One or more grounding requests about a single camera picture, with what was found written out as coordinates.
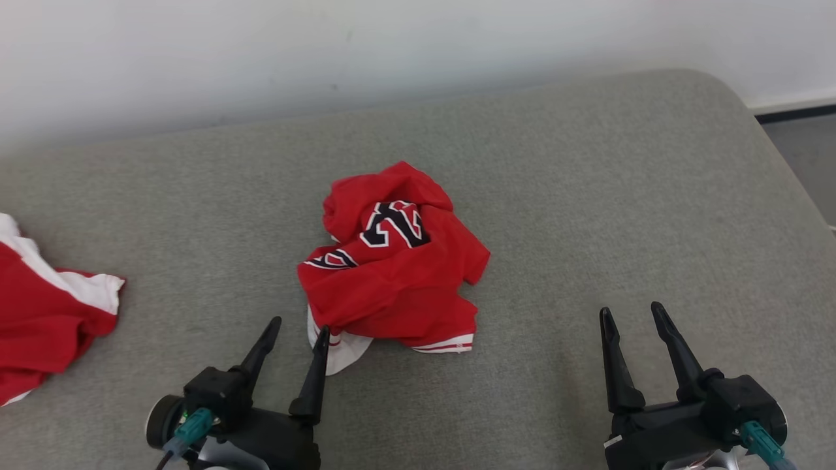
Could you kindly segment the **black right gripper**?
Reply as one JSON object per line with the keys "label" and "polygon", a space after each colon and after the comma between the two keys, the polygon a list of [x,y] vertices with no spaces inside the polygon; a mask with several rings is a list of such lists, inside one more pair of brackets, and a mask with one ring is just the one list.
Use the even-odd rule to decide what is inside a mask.
{"label": "black right gripper", "polygon": [[600,310],[604,380],[608,409],[613,415],[610,438],[604,443],[609,469],[737,469],[733,448],[740,443],[732,428],[746,416],[739,398],[705,399],[698,380],[703,369],[660,302],[651,303],[660,339],[665,342],[680,403],[645,407],[644,395],[633,384],[620,347],[620,335],[609,307]]}

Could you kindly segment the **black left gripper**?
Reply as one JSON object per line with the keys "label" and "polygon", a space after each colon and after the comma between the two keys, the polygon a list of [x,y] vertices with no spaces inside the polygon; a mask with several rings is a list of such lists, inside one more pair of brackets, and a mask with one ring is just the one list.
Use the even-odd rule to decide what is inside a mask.
{"label": "black left gripper", "polygon": [[[281,330],[274,317],[251,346],[244,360],[230,372],[253,393],[264,360],[274,350]],[[313,360],[289,415],[253,409],[236,431],[216,435],[217,469],[319,469],[321,454],[314,428],[321,420],[327,376],[330,330],[325,325],[312,347]]]}

